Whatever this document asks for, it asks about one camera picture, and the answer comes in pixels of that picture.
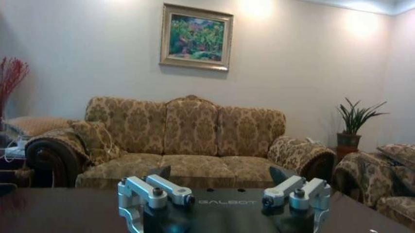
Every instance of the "picture frame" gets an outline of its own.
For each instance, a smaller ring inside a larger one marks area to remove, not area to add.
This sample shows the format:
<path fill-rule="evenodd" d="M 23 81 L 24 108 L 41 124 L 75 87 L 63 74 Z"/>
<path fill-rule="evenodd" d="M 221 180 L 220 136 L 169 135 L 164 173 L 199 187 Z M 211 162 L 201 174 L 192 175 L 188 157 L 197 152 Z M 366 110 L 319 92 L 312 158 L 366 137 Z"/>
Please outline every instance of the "picture frame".
<path fill-rule="evenodd" d="M 229 70 L 233 15 L 164 3 L 160 64 Z"/>

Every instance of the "power strip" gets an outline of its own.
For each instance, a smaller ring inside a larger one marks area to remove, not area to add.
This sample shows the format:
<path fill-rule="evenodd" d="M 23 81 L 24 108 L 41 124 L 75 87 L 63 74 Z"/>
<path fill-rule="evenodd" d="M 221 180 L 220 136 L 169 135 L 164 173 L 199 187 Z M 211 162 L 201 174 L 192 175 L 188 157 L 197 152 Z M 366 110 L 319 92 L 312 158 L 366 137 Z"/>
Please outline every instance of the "power strip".
<path fill-rule="evenodd" d="M 5 148 L 4 155 L 7 156 L 7 158 L 25 158 L 24 149 L 20 149 L 19 147 Z"/>

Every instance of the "beige wall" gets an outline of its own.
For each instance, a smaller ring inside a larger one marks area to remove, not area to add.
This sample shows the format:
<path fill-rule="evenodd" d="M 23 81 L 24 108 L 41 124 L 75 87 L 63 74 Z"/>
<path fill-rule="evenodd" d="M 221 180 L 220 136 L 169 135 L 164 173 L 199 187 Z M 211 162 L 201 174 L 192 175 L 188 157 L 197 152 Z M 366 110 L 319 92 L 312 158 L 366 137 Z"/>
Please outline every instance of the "beige wall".
<path fill-rule="evenodd" d="M 415 10 L 394 20 L 388 69 L 384 81 L 387 111 L 380 144 L 415 143 Z"/>
<path fill-rule="evenodd" d="M 0 0 L 0 56 L 31 65 L 9 117 L 83 118 L 88 99 L 279 109 L 287 134 L 335 145 L 344 96 L 383 100 L 392 18 L 296 0 L 169 0 L 235 15 L 228 73 L 159 66 L 161 0 Z M 359 132 L 374 150 L 382 119 Z"/>

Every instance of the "bolt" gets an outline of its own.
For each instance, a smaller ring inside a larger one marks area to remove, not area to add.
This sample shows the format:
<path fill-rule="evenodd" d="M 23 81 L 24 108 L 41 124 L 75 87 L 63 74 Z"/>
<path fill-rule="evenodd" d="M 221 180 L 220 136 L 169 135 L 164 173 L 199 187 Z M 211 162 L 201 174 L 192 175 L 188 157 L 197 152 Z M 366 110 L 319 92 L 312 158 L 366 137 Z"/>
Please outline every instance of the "bolt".
<path fill-rule="evenodd" d="M 159 197 L 159 196 L 161 196 L 161 194 L 163 194 L 163 190 L 157 187 L 157 188 L 153 188 L 153 195 L 156 196 L 156 197 Z"/>
<path fill-rule="evenodd" d="M 301 190 L 300 188 L 297 188 L 297 189 L 293 191 L 293 196 L 295 196 L 296 198 L 303 198 L 304 195 L 305 195 L 305 192 L 304 192 L 304 190 Z"/>
<path fill-rule="evenodd" d="M 263 203 L 264 206 L 272 206 L 273 200 L 269 197 L 264 197 L 261 199 L 261 203 Z"/>
<path fill-rule="evenodd" d="M 187 197 L 185 197 L 185 205 L 192 205 L 192 204 L 195 204 L 195 200 L 196 200 L 196 198 L 193 197 L 193 195 L 187 195 Z"/>

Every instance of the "throw pillow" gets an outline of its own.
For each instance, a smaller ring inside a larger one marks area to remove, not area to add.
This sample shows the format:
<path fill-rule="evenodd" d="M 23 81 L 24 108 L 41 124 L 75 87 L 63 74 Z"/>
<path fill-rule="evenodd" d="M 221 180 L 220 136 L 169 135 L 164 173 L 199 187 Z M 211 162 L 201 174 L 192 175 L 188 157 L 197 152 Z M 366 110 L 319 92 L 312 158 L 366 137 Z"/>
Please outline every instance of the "throw pillow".
<path fill-rule="evenodd" d="M 378 150 L 402 165 L 415 170 L 415 145 L 388 144 L 378 147 Z"/>
<path fill-rule="evenodd" d="M 71 127 L 85 144 L 87 154 L 89 154 L 89 160 L 95 165 L 105 163 L 127 153 L 115 145 L 103 122 L 75 121 L 71 123 Z"/>
<path fill-rule="evenodd" d="M 415 193 L 415 171 L 406 166 L 392 166 L 392 171 L 407 189 Z"/>

